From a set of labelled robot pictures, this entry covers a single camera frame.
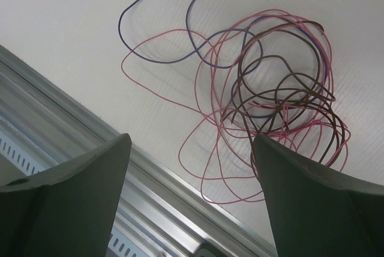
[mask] tangled wire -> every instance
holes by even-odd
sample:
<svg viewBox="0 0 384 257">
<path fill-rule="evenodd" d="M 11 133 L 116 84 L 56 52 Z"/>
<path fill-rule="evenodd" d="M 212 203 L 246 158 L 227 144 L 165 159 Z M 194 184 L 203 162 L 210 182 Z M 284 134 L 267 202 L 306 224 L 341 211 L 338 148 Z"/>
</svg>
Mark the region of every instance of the tangled wire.
<svg viewBox="0 0 384 257">
<path fill-rule="evenodd" d="M 255 192 L 249 196 L 241 197 L 229 184 L 229 180 L 254 179 L 257 181 L 257 170 L 251 152 L 251 144 L 257 134 L 268 135 L 291 150 L 304 154 L 325 166 L 332 166 L 338 157 L 343 155 L 342 165 L 339 166 L 340 170 L 343 170 L 348 157 L 347 141 L 350 138 L 350 132 L 332 110 L 332 103 L 335 101 L 331 67 L 332 49 L 323 27 L 319 23 L 289 14 L 283 10 L 273 9 L 248 16 L 228 29 L 205 37 L 203 34 L 192 31 L 189 27 L 189 16 L 196 1 L 192 0 L 185 17 L 185 29 L 173 29 L 149 38 L 136 47 L 130 47 L 122 36 L 121 22 L 125 13 L 139 1 L 136 0 L 132 3 L 120 16 L 119 35 L 129 49 L 129 53 L 121 63 L 121 70 L 129 80 L 157 97 L 201 114 L 201 122 L 195 126 L 181 145 L 178 159 L 181 166 L 190 175 L 200 180 L 200 191 L 204 200 L 215 204 L 232 204 L 239 201 L 260 202 L 263 200 L 260 187 L 255 186 Z M 159 61 L 149 59 L 136 52 L 137 48 L 145 43 L 174 32 L 188 34 L 193 47 L 191 53 L 177 60 Z M 273 38 L 277 34 L 296 38 L 312 51 L 315 62 L 314 65 L 308 64 L 307 66 L 313 69 L 313 74 L 295 70 L 294 66 L 290 65 L 281 55 L 265 54 L 265 43 L 268 43 L 265 39 Z M 194 39 L 196 37 L 202 40 L 201 44 L 196 44 Z M 221 62 L 223 45 L 230 40 L 238 40 L 236 37 L 241 38 L 240 50 L 231 64 L 223 65 Z M 134 80 L 124 66 L 125 60 L 132 54 L 148 62 L 158 64 L 174 64 L 196 54 L 200 58 L 200 64 L 196 67 L 194 77 L 196 107 L 165 98 Z M 263 82 L 258 79 L 258 71 L 268 62 L 280 64 L 287 73 L 280 80 L 277 80 L 276 85 L 272 88 L 263 89 L 260 88 L 260 84 Z M 205 112 L 203 109 L 197 93 L 199 76 L 205 65 L 209 67 L 211 77 L 209 112 Z M 181 154 L 191 136 L 206 123 L 214 125 L 216 128 L 215 144 L 209 153 L 203 174 L 198 175 L 192 173 L 183 164 Z M 248 140 L 246 141 L 249 146 L 248 152 L 251 152 L 249 159 L 244 158 L 238 152 L 238 147 L 232 145 L 232 140 Z M 249 168 L 252 174 L 249 176 L 226 176 L 223 172 L 223 157 L 220 154 L 220 148 L 226 148 L 232 154 L 231 158 L 226 157 L 226 162 L 234 163 L 235 160 L 238 160 L 236 162 Z M 212 163 L 214 156 L 218 162 L 220 176 L 207 177 L 208 166 Z M 219 202 L 205 197 L 203 183 L 219 180 L 228 188 L 233 199 Z"/>
</svg>

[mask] white board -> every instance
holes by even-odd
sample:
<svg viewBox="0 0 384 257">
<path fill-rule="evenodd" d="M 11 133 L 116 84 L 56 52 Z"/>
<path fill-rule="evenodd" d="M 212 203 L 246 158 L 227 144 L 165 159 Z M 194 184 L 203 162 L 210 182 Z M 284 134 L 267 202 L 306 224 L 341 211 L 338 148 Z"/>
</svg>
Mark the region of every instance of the white board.
<svg viewBox="0 0 384 257">
<path fill-rule="evenodd" d="M 180 167 L 177 153 L 201 116 L 156 98 L 120 71 L 127 49 L 118 37 L 117 22 L 121 11 L 133 1 L 0 0 L 0 44 L 115 129 L 129 132 L 136 145 L 199 188 L 199 181 Z M 165 30 L 184 28 L 190 1 L 144 0 L 124 20 L 126 39 L 135 45 Z M 190 25 L 209 35 L 267 8 L 284 9 L 325 27 L 334 50 L 334 110 L 352 132 L 344 172 L 384 184 L 383 0 L 198 0 Z M 145 50 L 165 61 L 190 51 L 186 34 L 162 39 Z M 184 62 L 183 69 L 153 67 L 135 57 L 127 61 L 137 80 L 191 104 L 196 64 L 196 58 Z M 211 133 L 208 129 L 201 132 L 192 145 L 204 149 Z M 201 169 L 198 156 L 188 152 L 189 165 Z M 241 189 L 242 184 L 234 186 Z M 210 185 L 205 193 L 213 198 L 225 191 L 222 186 Z M 265 203 L 223 207 L 273 243 Z"/>
</svg>

